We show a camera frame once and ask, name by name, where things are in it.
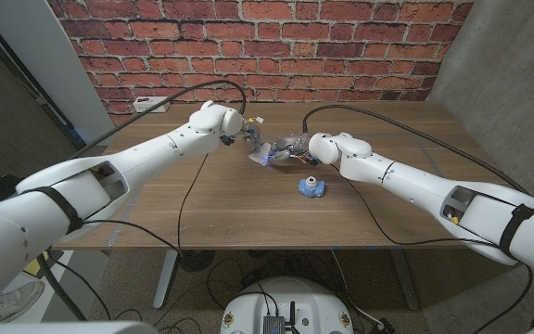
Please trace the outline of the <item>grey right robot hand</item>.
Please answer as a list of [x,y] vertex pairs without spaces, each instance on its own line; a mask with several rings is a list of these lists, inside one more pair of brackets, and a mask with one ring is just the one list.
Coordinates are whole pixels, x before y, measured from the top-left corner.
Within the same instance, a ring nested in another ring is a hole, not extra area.
[[271,144],[267,161],[274,165],[286,165],[292,159],[306,163],[309,141],[307,133],[279,136]]

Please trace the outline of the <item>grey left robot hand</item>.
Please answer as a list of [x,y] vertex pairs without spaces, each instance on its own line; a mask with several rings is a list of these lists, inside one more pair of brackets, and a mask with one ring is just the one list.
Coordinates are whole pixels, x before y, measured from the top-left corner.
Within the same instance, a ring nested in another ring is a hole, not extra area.
[[260,124],[259,121],[255,121],[254,119],[243,121],[241,135],[244,138],[246,146],[251,151],[259,149],[262,145]]

